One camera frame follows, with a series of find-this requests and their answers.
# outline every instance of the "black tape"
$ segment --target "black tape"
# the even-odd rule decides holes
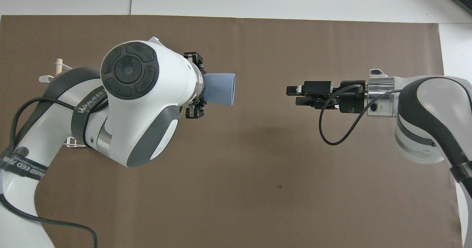
[[[452,176],[454,176],[457,182],[462,182],[465,179],[472,178],[472,162],[454,165],[450,169]]]
[[[48,169],[47,166],[20,156],[8,149],[2,151],[0,157],[2,158],[0,168],[22,177],[28,177],[40,181]]]
[[[90,113],[105,98],[107,98],[107,92],[103,86],[100,86],[81,100],[72,113],[70,124],[72,136],[87,147],[90,147],[86,142],[86,129]]]

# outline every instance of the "brown paper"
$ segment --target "brown paper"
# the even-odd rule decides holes
[[[445,163],[398,152],[395,119],[363,118],[325,144],[319,111],[287,85],[441,75],[437,24],[172,16],[3,16],[0,144],[14,111],[39,96],[54,60],[100,68],[119,43],[160,38],[196,51],[207,72],[236,73],[233,107],[180,120],[154,162],[128,169],[91,149],[62,148],[37,189],[39,215],[96,230],[99,247],[459,247],[455,187]],[[329,140],[355,115],[326,111]],[[88,233],[45,226],[57,247]]]

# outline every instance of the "circular button pad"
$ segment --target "circular button pad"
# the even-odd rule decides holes
[[[146,95],[157,82],[155,50],[140,43],[124,43],[111,50],[101,65],[101,80],[113,96],[133,100]]]

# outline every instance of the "cable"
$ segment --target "cable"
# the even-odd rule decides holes
[[[68,104],[67,102],[63,102],[63,101],[60,101],[58,99],[47,98],[47,97],[37,97],[37,98],[33,98],[33,99],[25,102],[18,109],[18,111],[15,113],[15,116],[13,117],[13,121],[11,123],[10,144],[8,146],[8,150],[10,150],[11,152],[13,152],[13,150],[15,149],[15,146],[16,146],[15,138],[16,138],[16,132],[17,132],[18,119],[20,118],[20,115],[22,114],[22,112],[29,105],[31,105],[35,102],[52,102],[52,103],[61,105],[63,107],[69,108],[71,110],[75,109],[74,106]],[[94,248],[98,247],[97,234],[95,233],[94,230],[92,230],[91,228],[89,228],[87,226],[83,226],[83,225],[76,224],[76,223],[70,223],[70,222],[66,222],[66,221],[50,220],[50,219],[45,219],[45,218],[41,218],[41,217],[38,217],[38,216],[33,216],[31,214],[28,214],[28,213],[26,213],[24,211],[21,211],[21,210],[17,209],[16,207],[14,207],[12,204],[10,204],[10,202],[7,201],[7,199],[5,198],[5,196],[3,194],[0,194],[0,202],[2,203],[3,206],[5,206],[5,208],[7,210],[9,210],[10,212],[16,214],[17,216],[19,216],[21,218],[24,218],[24,219],[27,219],[27,220],[37,221],[37,222],[40,222],[40,223],[48,223],[48,224],[52,224],[52,225],[67,226],[67,227],[73,227],[73,228],[81,228],[83,230],[86,230],[86,231],[90,232],[92,237],[93,237],[93,247]]]
[[[356,84],[356,85],[349,85],[347,87],[344,87],[344,88],[341,88],[340,90],[337,90],[335,93],[331,94],[329,96],[329,98],[326,100],[325,104],[323,105],[322,107],[322,111],[320,113],[320,120],[318,121],[318,128],[320,130],[320,135],[322,136],[322,139],[323,141],[326,143],[326,144],[330,144],[332,146],[336,146],[338,144],[341,144],[342,142],[344,142],[344,140],[347,139],[347,137],[351,134],[352,130],[354,129],[354,127],[357,125],[357,123],[359,123],[359,120],[361,120],[361,117],[364,115],[365,112],[367,112],[367,110],[375,103],[377,102],[381,97],[384,97],[385,95],[389,95],[389,94],[393,94],[393,93],[398,93],[400,92],[401,90],[391,90],[391,91],[388,91],[386,93],[383,93],[377,97],[375,97],[371,102],[369,102],[365,107],[364,109],[362,109],[362,111],[359,113],[359,116],[357,116],[356,120],[354,121],[354,123],[352,124],[352,126],[349,128],[349,130],[346,132],[346,134],[341,138],[339,139],[337,142],[330,142],[328,141],[325,136],[323,135],[323,130],[322,130],[322,118],[323,118],[323,113],[324,113],[324,110],[326,109],[326,107],[328,106],[329,102],[331,102],[332,99],[334,99],[336,97],[336,95],[338,95],[339,93],[341,92],[345,92],[347,90],[350,90],[351,88],[359,88],[359,87],[362,87],[362,85],[359,85],[359,84]]]

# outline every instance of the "black cable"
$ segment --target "black cable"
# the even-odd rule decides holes
[[[52,225],[67,226],[67,227],[73,227],[73,228],[81,228],[83,230],[86,230],[86,231],[90,232],[91,235],[93,236],[93,247],[97,248],[97,243],[98,243],[97,242],[98,241],[97,240],[97,234],[91,228],[89,228],[87,226],[83,226],[83,225],[75,224],[75,223],[70,223],[70,222],[65,222],[65,221],[50,220],[50,219],[45,219],[45,218],[33,216],[31,214],[23,212],[23,211],[17,209],[16,207],[14,207],[12,204],[10,204],[7,201],[7,199],[5,198],[5,196],[3,194],[0,194],[0,202],[9,211],[11,211],[12,213],[14,213],[15,215],[17,215],[21,218],[27,219],[27,220],[33,220],[33,221],[37,221],[37,222],[40,222],[40,223],[47,223],[47,224],[52,224]]]
[[[326,107],[328,106],[329,102],[331,102],[332,99],[334,99],[339,93],[341,92],[345,92],[347,90],[350,90],[351,88],[359,88],[359,87],[362,87],[362,85],[359,85],[359,84],[356,84],[356,85],[349,85],[347,87],[344,87],[344,88],[341,88],[340,90],[337,90],[335,93],[331,94],[329,96],[329,98],[326,100],[325,104],[323,105],[322,107],[322,111],[320,113],[320,120],[318,121],[318,128],[320,130],[320,135],[322,136],[322,139],[324,142],[326,142],[326,144],[330,144],[332,146],[336,146],[338,144],[341,144],[342,142],[344,142],[344,140],[347,139],[347,137],[351,134],[352,130],[354,129],[354,127],[357,125],[357,123],[359,123],[359,121],[361,120],[361,117],[364,115],[365,112],[367,112],[367,110],[375,103],[377,102],[381,97],[384,97],[385,95],[389,95],[389,94],[393,94],[393,93],[397,93],[397,92],[400,92],[401,90],[391,90],[391,91],[388,91],[386,93],[383,93],[383,94],[380,94],[379,96],[375,97],[371,102],[369,102],[365,107],[364,109],[362,109],[362,111],[359,113],[359,116],[357,116],[356,120],[354,121],[354,123],[352,124],[352,126],[349,128],[349,130],[346,132],[346,134],[341,138],[339,139],[337,142],[330,142],[328,141],[325,136],[323,135],[323,130],[322,130],[322,118],[323,118],[323,113],[324,113],[324,110],[326,109]]]
[[[15,149],[15,146],[16,146],[16,132],[17,132],[18,119],[20,118],[20,115],[22,114],[22,112],[29,105],[31,105],[35,102],[52,102],[52,103],[55,103],[55,104],[58,104],[58,105],[62,105],[63,107],[69,108],[71,110],[75,109],[74,106],[68,104],[67,102],[63,102],[63,101],[60,101],[58,99],[47,98],[47,97],[37,97],[37,98],[33,98],[33,99],[25,102],[18,109],[18,111],[15,113],[15,116],[14,116],[13,121],[11,123],[10,144],[8,146],[8,150],[10,150],[11,152],[13,152],[13,150]],[[23,212],[23,211],[17,209],[16,207],[14,207],[12,204],[10,204],[7,201],[7,199],[5,198],[5,196],[3,194],[0,194],[0,202],[2,203],[3,206],[5,206],[5,208],[7,210],[9,210],[10,212],[16,214],[17,216],[19,216],[21,218],[24,218],[24,219],[27,219],[27,220],[37,221],[37,222],[40,222],[40,223],[48,223],[48,224],[52,224],[52,225],[67,226],[67,227],[73,227],[73,228],[81,228],[83,230],[86,230],[86,231],[90,232],[91,235],[93,236],[93,247],[94,248],[98,247],[97,234],[95,233],[95,231],[93,231],[91,228],[89,228],[87,226],[83,226],[83,225],[76,224],[76,223],[70,223],[70,222],[66,222],[66,221],[50,220],[50,219],[45,219],[45,218],[41,218],[41,217],[38,217],[38,216],[33,216],[31,214]]]

